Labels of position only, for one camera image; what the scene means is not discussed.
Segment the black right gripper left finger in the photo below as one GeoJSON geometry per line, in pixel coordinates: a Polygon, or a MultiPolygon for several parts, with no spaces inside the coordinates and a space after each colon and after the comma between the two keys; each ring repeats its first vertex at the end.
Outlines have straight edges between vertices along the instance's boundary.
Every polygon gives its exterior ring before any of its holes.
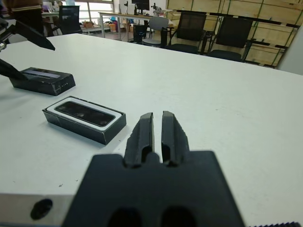
{"type": "Polygon", "coordinates": [[[153,113],[143,114],[127,140],[124,165],[138,168],[146,162],[148,154],[154,152],[153,113]]]}

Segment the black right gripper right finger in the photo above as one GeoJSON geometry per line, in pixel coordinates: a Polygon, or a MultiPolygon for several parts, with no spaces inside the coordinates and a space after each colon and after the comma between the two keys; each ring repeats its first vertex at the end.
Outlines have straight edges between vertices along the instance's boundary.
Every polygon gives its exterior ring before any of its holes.
{"type": "Polygon", "coordinates": [[[166,166],[185,162],[189,152],[188,139],[174,113],[164,111],[161,129],[161,153],[166,166]]]}

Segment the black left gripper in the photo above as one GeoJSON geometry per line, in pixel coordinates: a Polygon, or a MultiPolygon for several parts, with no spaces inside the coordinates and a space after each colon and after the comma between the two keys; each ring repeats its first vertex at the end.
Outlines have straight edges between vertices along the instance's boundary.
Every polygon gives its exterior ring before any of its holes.
{"type": "MultiPolygon", "coordinates": [[[[25,37],[28,41],[34,43],[35,45],[49,49],[55,50],[53,44],[41,33],[33,29],[32,27],[20,22],[16,21],[15,25],[10,25],[9,23],[1,18],[0,19],[0,52],[4,50],[8,44],[8,39],[15,34],[19,34],[25,37]]],[[[6,61],[0,59],[0,74],[8,77],[10,79],[18,79],[18,80],[28,80],[28,78],[15,69],[12,65],[7,63],[6,61]]]]}

